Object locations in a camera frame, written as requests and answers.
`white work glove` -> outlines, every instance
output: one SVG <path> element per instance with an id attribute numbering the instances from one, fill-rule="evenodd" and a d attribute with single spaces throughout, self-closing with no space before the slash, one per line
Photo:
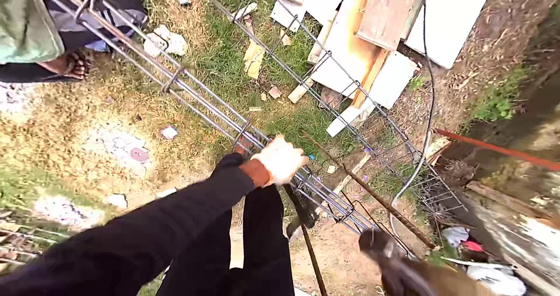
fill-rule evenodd
<path id="1" fill-rule="evenodd" d="M 309 162 L 304 150 L 293 148 L 293 144 L 286 142 L 282 134 L 276 135 L 274 140 L 251 159 L 258 159 L 270 174 L 270 180 L 265 186 L 289 183 L 296 171 Z"/>

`red object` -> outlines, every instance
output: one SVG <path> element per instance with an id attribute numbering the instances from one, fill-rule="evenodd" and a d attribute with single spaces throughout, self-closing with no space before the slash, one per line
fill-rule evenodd
<path id="1" fill-rule="evenodd" d="M 463 247 L 465 247 L 469 250 L 484 252 L 484 249 L 482 249 L 482 246 L 479 245 L 478 243 L 475 243 L 474 241 L 465 241 L 465 242 L 461 243 L 461 245 L 463 245 Z"/>
<path id="2" fill-rule="evenodd" d="M 463 141 L 463 142 L 466 142 L 466 143 L 471 143 L 471 144 L 479 146 L 483 149 L 494 150 L 498 153 L 501 153 L 501 154 L 504 154 L 504 155 L 507 155 L 507 156 L 511 156 L 511 157 L 515 157 L 517 159 L 524 160 L 524 161 L 532 163 L 534 165 L 547 168 L 551 171 L 560 171 L 560 164 L 555 163 L 555 162 L 551 162 L 551 161 L 546 160 L 546 159 L 542 159 L 542 158 L 538 158 L 538 157 L 534 157 L 534 156 L 529 156 L 528 154 L 525 154 L 525 153 L 523 153 L 521 151 L 518 151 L 518 150 L 509 150 L 509 149 L 501 148 L 501 147 L 493 145 L 493 144 L 485 143 L 485 142 L 475 140 L 475 139 L 470 139 L 470 138 L 468 138 L 466 136 L 463 136 L 463 135 L 458 135 L 458 134 L 455 134 L 455 133 L 447 132 L 447 131 L 444 131 L 443 129 L 434 128 L 434 131 L 436 131 L 437 133 L 439 133 L 441 135 L 445 135 L 445 136 L 447 136 L 451 139 L 458 140 L 458 141 Z"/>
<path id="3" fill-rule="evenodd" d="M 150 158 L 147 152 L 139 148 L 133 148 L 132 150 L 130 150 L 130 157 L 136 159 L 139 162 L 143 162 L 145 160 L 148 160 L 148 158 Z"/>

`black sleeve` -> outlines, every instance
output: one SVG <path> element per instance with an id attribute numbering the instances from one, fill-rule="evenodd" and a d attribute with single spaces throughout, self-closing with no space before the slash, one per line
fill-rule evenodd
<path id="1" fill-rule="evenodd" d="M 136 295 L 179 249 L 254 188 L 238 167 L 155 200 L 49 249 L 0 278 L 0 295 Z"/>

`green shirt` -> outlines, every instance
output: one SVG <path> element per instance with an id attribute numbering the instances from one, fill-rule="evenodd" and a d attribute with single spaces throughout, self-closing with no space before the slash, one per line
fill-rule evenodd
<path id="1" fill-rule="evenodd" d="M 0 0 L 0 62 L 55 59 L 64 45 L 43 0 Z"/>

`black pants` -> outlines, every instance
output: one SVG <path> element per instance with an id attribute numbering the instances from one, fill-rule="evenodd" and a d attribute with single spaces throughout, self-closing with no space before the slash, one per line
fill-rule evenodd
<path id="1" fill-rule="evenodd" d="M 241 154 L 229 154 L 214 172 L 241 163 Z M 288 240 L 282 234 L 284 206 L 276 187 L 245 197 L 243 269 L 229 270 L 231 214 L 228 210 L 178 254 L 158 296 L 294 294 Z"/>

